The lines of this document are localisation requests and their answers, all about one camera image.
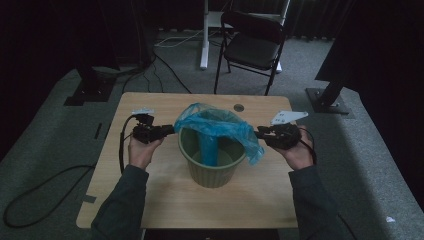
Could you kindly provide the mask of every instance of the black chair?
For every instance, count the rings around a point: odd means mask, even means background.
[[[226,25],[231,26],[231,31],[236,33],[232,39],[225,28]],[[230,66],[233,66],[268,76],[265,96],[268,95],[286,39],[283,26],[269,18],[228,11],[221,16],[221,32],[224,39],[219,53],[214,94],[218,87],[221,61],[224,56],[228,72],[231,72]]]

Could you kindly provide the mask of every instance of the chair backrest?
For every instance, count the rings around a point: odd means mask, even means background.
[[[249,13],[228,11],[221,16],[222,29],[224,29],[226,24],[232,26],[235,31],[253,38],[264,39],[276,44],[281,44],[285,40],[283,26],[269,18]]]

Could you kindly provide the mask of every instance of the forearm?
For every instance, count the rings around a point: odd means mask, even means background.
[[[337,205],[325,191],[316,166],[289,173],[300,239],[342,239]]]
[[[92,239],[136,239],[149,174],[128,165],[91,224]]]

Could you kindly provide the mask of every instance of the gray carpet floor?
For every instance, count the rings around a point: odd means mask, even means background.
[[[177,33],[161,33],[161,38]],[[190,35],[192,32],[178,33]],[[213,93],[219,48],[211,38],[209,65],[201,70],[199,41],[175,47],[156,47],[155,52],[176,72],[192,93]],[[173,45],[178,42],[166,42]],[[286,96],[294,111],[309,116],[298,121],[313,133],[319,171],[329,192],[339,204],[358,239],[422,239],[424,214],[419,208],[384,141],[364,109],[359,95],[343,89],[341,98],[351,110],[348,117],[314,113],[306,88],[325,88],[328,83],[314,81],[331,42],[303,39],[287,40],[278,74],[269,95]],[[122,66],[128,70],[134,66]],[[96,68],[109,74],[116,71]],[[97,161],[107,128],[122,92],[187,93],[159,59],[143,74],[119,77],[107,102],[86,102],[83,106],[64,106],[80,77],[71,71],[64,76],[37,115],[0,165],[0,211],[17,195],[71,166]],[[254,73],[222,69],[219,94],[263,95],[267,79]],[[10,221],[29,223],[51,209],[85,169],[75,169],[19,200],[10,209]],[[0,239],[89,239],[90,232],[76,226],[76,218],[92,172],[83,178],[64,202],[45,220],[22,229],[0,224]],[[388,222],[391,217],[395,222]],[[281,239],[298,239],[297,229],[280,229]]]

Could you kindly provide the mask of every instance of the table top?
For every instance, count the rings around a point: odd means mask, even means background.
[[[280,110],[291,110],[285,97],[209,94],[125,93],[118,105],[98,164],[87,190],[94,202],[83,202],[77,225],[90,228],[101,204],[121,176],[118,162],[119,134],[132,110],[155,110],[153,125],[174,124],[190,104],[201,102],[231,110],[254,128],[269,126]],[[235,104],[244,107],[234,110]],[[136,125],[131,120],[127,134]],[[150,177],[141,227],[151,229],[290,228],[297,227],[290,167],[280,154],[259,143],[265,155],[254,166],[244,160],[232,179],[220,188],[205,188],[193,181],[187,160],[178,147],[178,135],[166,137],[147,167]]]

